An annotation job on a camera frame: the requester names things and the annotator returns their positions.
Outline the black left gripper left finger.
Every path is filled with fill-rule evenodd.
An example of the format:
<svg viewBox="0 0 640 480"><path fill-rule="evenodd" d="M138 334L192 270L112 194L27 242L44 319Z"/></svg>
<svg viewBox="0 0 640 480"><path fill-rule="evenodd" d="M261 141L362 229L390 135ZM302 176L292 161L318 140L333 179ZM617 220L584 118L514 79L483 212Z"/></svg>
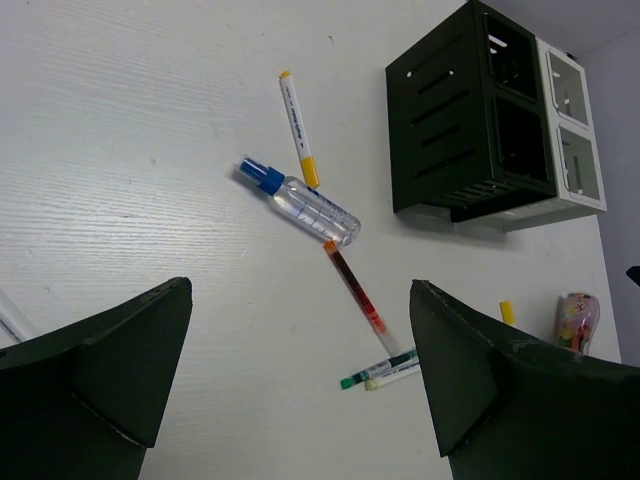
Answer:
<svg viewBox="0 0 640 480"><path fill-rule="evenodd" d="M192 313L175 277L1 351L4 479L136 479L156 444Z"/></svg>

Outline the yellow capped white marker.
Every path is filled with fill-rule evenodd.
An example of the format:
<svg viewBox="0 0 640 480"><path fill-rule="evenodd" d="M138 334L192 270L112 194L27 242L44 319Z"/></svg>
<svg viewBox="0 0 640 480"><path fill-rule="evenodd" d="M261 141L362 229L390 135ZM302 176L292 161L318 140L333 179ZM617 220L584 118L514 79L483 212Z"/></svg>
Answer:
<svg viewBox="0 0 640 480"><path fill-rule="evenodd" d="M308 186L312 188L318 188L320 182L316 169L315 159L311 152L308 135L301 116L300 106L294 87L293 76L289 70L285 70L279 75L279 84L284 100L285 109L289 119L291 132L293 135L295 148L298 154L303 179Z"/></svg>

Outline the pale yellow capped marker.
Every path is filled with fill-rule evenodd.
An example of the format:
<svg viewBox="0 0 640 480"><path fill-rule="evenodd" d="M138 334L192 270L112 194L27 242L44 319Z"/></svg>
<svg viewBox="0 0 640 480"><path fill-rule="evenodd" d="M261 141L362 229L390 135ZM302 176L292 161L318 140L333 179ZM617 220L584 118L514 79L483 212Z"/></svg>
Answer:
<svg viewBox="0 0 640 480"><path fill-rule="evenodd" d="M379 390L382 387L390 385L394 382L412 376L414 374L420 373L421 367L419 363L411 364L404 366L402 368L398 368L393 371L389 371L381 376L368 379L365 382L365 390L368 392Z"/></svg>

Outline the red orange pen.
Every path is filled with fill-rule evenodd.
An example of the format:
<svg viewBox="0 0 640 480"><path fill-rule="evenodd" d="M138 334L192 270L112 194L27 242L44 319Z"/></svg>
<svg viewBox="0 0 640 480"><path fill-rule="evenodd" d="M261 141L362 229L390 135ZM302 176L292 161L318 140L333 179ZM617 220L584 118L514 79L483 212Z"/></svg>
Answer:
<svg viewBox="0 0 640 480"><path fill-rule="evenodd" d="M360 282L357 280L355 274L339 251L336 243L333 241L326 242L323 245L323 249L338 273L341 275L344 283L346 284L347 288L349 289L350 293L352 294L353 298L364 314L373 332L385 348L387 354L389 356L398 355L401 348L396 338L390 332L385 320L378 313L378 310L374 306L373 302L370 300Z"/></svg>

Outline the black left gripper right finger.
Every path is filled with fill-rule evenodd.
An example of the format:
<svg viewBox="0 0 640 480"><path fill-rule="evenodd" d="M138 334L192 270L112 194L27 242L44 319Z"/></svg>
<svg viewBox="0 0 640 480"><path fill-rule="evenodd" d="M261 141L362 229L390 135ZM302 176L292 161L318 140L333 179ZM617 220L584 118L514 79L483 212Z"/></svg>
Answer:
<svg viewBox="0 0 640 480"><path fill-rule="evenodd" d="M426 280L410 321L456 479L635 479L639 371L553 346Z"/></svg>

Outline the clear blue spray bottle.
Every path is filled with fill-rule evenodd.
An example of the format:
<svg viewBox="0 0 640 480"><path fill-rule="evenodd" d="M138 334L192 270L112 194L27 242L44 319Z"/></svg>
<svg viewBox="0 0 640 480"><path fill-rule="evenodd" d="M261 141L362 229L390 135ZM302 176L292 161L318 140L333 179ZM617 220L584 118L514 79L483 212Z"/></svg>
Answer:
<svg viewBox="0 0 640 480"><path fill-rule="evenodd" d="M273 210L324 243L348 246L360 232L354 215L297 177L249 157L239 162L237 172L255 184Z"/></svg>

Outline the pink tube of crayons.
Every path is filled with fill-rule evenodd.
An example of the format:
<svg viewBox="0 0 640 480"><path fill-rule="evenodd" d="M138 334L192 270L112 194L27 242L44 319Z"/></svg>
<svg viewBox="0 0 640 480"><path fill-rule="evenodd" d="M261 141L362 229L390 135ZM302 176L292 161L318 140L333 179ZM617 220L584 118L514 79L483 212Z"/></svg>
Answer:
<svg viewBox="0 0 640 480"><path fill-rule="evenodd" d="M599 319L600 303L594 295L571 292L561 296L555 323L556 345L587 355Z"/></svg>

